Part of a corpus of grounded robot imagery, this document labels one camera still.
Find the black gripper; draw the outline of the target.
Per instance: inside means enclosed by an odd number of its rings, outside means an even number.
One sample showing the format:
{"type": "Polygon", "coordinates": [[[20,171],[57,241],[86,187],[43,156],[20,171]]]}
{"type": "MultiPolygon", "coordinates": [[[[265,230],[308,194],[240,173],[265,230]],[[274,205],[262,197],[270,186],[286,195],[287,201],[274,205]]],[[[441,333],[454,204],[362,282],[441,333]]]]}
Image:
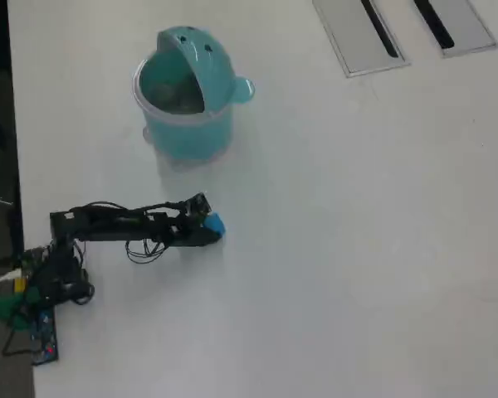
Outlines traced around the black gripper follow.
{"type": "MultiPolygon", "coordinates": [[[[192,216],[193,228],[203,228],[208,215],[197,214],[192,216]]],[[[204,247],[215,244],[222,238],[222,233],[210,229],[192,231],[190,214],[187,211],[168,213],[155,211],[149,213],[152,223],[149,240],[163,245],[177,247],[204,247]]]]}

